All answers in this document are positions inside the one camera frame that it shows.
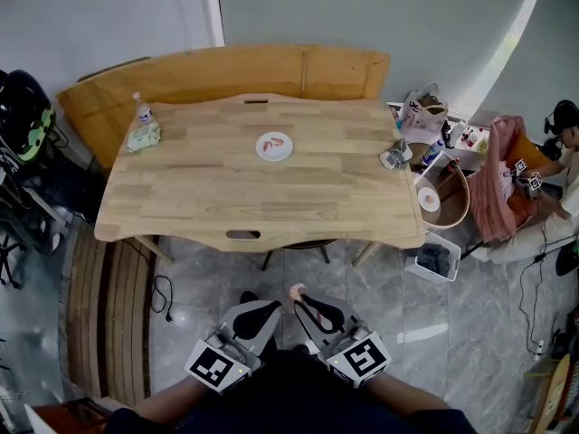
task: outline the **gray tile floor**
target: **gray tile floor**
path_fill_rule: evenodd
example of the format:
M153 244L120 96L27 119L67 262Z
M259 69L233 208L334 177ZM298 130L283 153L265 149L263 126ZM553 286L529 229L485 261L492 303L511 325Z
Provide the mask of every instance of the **gray tile floor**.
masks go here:
M65 246L52 256L31 248L12 251L8 261L14 280L22 287L0 286L0 411L14 431L30 428L24 402L46 405L65 400L59 357L65 251Z
M440 233L464 246L468 224ZM306 339L290 313L289 288L305 283L311 292L341 297L380 333L393 357L388 372L443 397L463 410L480 433L508 432L517 411L523 373L534 360L525 347L527 323L518 311L519 275L528 263L505 266L466 258L454 283L435 285L403 270L399 250L382 248L354 269L351 261L362 241L327 246L327 265L318 250L276 250L267 271L263 254L222 253L201 244L163 238L174 256L171 267L157 264L157 274L173 281L174 321L151 314L150 366L152 391L180 381L196 340L206 338L225 311L249 289L260 298L286 302L277 337L283 348ZM534 338L546 342L555 312L562 327L577 300L575 273L555 275L556 254L547 256L544 283L538 289ZM539 267L523 278L525 310L532 310ZM168 291L167 284L159 284ZM158 307L159 297L154 297Z

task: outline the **white plate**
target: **white plate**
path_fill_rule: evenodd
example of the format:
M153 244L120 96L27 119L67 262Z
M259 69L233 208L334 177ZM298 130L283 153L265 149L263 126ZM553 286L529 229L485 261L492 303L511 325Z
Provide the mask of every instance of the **white plate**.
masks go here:
M281 132L263 134L255 142L257 156L266 161L283 161L291 155L293 142L291 138Z
M436 212L441 207L441 200L438 194L428 186L418 190L418 202L421 207L428 212Z

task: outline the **pink cloth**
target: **pink cloth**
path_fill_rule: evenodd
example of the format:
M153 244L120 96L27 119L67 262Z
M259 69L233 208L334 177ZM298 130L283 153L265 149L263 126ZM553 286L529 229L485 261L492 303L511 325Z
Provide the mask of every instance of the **pink cloth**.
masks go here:
M485 242L504 240L517 232L515 214L500 189L498 165L519 133L525 133L520 116L501 116L490 123L489 149L485 164L467 179L470 210Z

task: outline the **white wall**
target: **white wall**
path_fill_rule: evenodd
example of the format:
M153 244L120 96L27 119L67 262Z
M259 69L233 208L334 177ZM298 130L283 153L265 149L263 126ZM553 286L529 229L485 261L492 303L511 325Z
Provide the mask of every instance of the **white wall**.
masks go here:
M560 99L579 105L579 0L537 0L517 48L473 119L522 116L531 139L543 143L545 116Z
M202 0L0 0L0 70L30 72L49 96L114 64L207 46ZM77 137L71 147L90 159Z
M451 106L491 59L523 0L221 0L225 42L389 52L384 99L430 80Z

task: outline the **white box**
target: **white box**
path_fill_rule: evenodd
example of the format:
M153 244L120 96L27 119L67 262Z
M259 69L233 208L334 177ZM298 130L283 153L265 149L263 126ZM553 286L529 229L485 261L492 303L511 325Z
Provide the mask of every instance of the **white box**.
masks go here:
M446 283L447 281L454 281L456 279L456 274L459 271L459 263L460 263L460 254L462 250L460 246L445 240L443 237L438 236L434 233L426 233L426 241L425 243L430 244L440 244L447 250L449 250L449 264L451 265L451 269L449 270L448 277L443 277L438 273L430 271L425 267L418 265L417 257L408 257L406 258L406 262L404 263L404 269L412 272L414 275L417 275L421 278L428 279L432 283Z

